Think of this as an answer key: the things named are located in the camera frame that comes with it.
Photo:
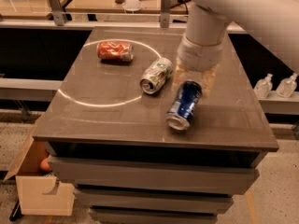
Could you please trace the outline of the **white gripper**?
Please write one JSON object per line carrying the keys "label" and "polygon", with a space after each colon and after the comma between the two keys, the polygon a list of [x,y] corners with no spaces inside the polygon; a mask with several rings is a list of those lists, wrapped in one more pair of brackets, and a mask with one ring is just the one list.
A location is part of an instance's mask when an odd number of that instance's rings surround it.
{"label": "white gripper", "polygon": [[178,46],[178,58],[173,72],[171,90],[176,91],[179,86],[187,79],[188,69],[202,73],[203,96],[208,97],[217,75],[223,50],[224,34],[217,36],[212,41],[209,35],[210,44],[202,41],[191,41],[184,33]]}

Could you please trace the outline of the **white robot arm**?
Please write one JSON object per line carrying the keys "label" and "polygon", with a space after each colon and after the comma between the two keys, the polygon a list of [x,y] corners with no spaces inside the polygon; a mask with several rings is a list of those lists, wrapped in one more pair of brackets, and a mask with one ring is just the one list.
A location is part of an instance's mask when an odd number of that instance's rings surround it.
{"label": "white robot arm", "polygon": [[204,95],[221,62],[226,28],[233,21],[284,62],[299,70],[299,0],[192,0],[178,46],[172,88],[194,72]]}

